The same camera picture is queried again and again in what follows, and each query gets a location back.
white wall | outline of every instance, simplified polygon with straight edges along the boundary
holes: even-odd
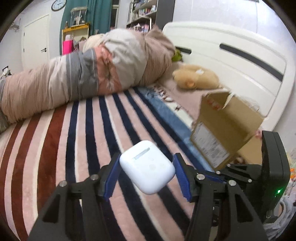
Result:
[[[49,14],[49,56],[54,58],[59,56],[60,26],[64,9],[57,12],[51,10],[52,0],[34,0],[16,19],[21,18],[20,30],[14,32],[7,31],[0,43],[0,71],[7,65],[12,73],[18,73],[23,70],[22,65],[22,30],[24,26],[38,19],[41,16]]]
[[[208,21],[229,24],[258,33],[287,48],[296,64],[296,43],[276,15],[262,0],[176,0],[173,21]],[[296,148],[296,88],[275,127],[286,151]]]
[[[128,20],[128,8],[131,0],[120,0],[118,13],[118,28],[126,28]]]

striped bedsheet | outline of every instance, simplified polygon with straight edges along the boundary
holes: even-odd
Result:
[[[21,240],[61,180],[80,182],[98,173],[115,152],[151,140],[172,160],[210,170],[189,140],[188,127],[145,88],[69,103],[9,127],[0,137],[0,214]],[[122,171],[103,205],[112,240],[184,240],[193,204],[176,177],[145,195]]]

curtain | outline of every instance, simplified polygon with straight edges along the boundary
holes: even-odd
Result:
[[[98,29],[100,34],[110,30],[112,0],[67,0],[61,22],[60,36],[65,28],[65,23],[70,24],[71,10],[75,7],[87,6],[86,22],[90,23],[89,34],[94,35]],[[62,42],[60,37],[59,52],[62,55]]]

white headboard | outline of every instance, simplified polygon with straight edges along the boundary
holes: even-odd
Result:
[[[288,51],[261,35],[219,23],[172,22],[163,33],[183,48],[185,63],[213,70],[223,85],[258,105],[264,130],[274,129],[295,79]]]

folded quilt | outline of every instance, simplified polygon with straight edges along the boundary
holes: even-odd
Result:
[[[69,101],[147,86],[171,66],[174,46],[157,28],[146,34],[116,29],[99,41],[84,53],[59,56],[1,79],[0,132]]]

